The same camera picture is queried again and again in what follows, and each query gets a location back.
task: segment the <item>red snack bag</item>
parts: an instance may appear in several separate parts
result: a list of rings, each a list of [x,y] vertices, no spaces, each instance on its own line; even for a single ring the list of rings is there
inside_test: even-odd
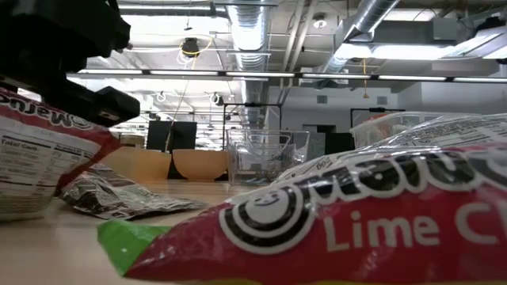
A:
[[[507,144],[335,155],[339,162],[324,169],[233,197],[159,234],[125,276],[264,285],[507,281]]]
[[[106,127],[0,89],[0,220],[40,216],[55,190],[120,147]]]

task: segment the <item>ceiling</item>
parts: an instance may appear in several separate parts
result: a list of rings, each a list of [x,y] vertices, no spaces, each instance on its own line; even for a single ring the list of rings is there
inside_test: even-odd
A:
[[[320,1],[314,13],[324,13],[326,27],[315,28],[310,25],[304,41],[304,51],[297,59],[296,69],[300,67],[318,67],[332,54],[334,49],[333,35],[336,32],[340,19],[347,18],[356,12],[360,1],[338,0]],[[121,4],[130,4],[129,1],[119,1]],[[507,1],[401,1],[386,20],[397,21],[430,21],[437,13],[445,13],[446,17],[456,17],[458,14],[469,14],[490,10]],[[269,25],[269,70],[280,71],[285,49],[288,46],[288,28],[296,9],[295,0],[284,0],[278,7],[270,10]],[[108,59],[94,58],[89,60],[89,69],[97,68],[135,68],[135,69],[196,69],[196,70],[234,70],[235,57],[228,52],[233,50],[231,28],[227,19],[216,17],[171,17],[171,16],[124,16],[132,26],[131,50],[123,53],[114,52]],[[180,44],[188,37],[199,40],[200,50],[204,50],[190,63],[183,63],[178,59]],[[482,59],[460,61],[407,61],[366,59],[365,63],[349,61],[345,68],[350,73],[369,74],[423,74],[423,75],[490,75],[497,71],[498,65],[494,60]],[[186,81],[161,79],[73,79],[91,90],[105,86],[113,86],[131,94],[142,102],[143,111],[174,111],[180,109],[195,112],[223,111],[210,100],[213,94],[220,95],[227,103],[241,102],[241,85],[237,81]],[[351,90],[363,87],[363,82],[350,82]],[[393,92],[406,88],[406,85],[397,82],[373,82],[370,87],[390,88]],[[288,97],[288,105],[304,105],[303,96]],[[209,116],[179,116],[177,120],[197,120],[202,124],[209,123]],[[211,118],[212,122],[220,121],[222,116]],[[146,118],[138,118],[140,123],[146,123]]]

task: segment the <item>nutrition facts label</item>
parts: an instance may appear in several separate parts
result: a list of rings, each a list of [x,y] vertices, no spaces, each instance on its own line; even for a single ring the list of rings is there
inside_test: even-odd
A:
[[[33,131],[13,131],[11,127],[0,128],[0,214],[43,210],[59,178],[88,162],[99,147],[38,127],[22,126]]]

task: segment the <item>wooden table surface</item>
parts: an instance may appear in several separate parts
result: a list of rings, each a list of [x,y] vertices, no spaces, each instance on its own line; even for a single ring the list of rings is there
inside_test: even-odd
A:
[[[152,192],[204,201],[210,205],[252,188],[226,183],[168,180],[146,185]],[[163,215],[135,222],[175,225],[199,211]],[[0,223],[0,283],[9,285],[117,285],[153,284],[123,279],[97,242],[99,218],[80,215],[54,199],[44,218]]]

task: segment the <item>clear plastic bin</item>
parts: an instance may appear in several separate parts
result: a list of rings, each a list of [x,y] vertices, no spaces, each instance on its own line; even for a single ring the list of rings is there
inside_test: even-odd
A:
[[[309,139],[309,131],[227,131],[229,183],[270,184],[307,160]]]
[[[397,112],[380,118],[363,122],[350,129],[354,136],[356,149],[370,146],[383,139],[397,135],[402,131],[440,118],[442,116],[469,116],[474,114],[442,113],[442,112]]]

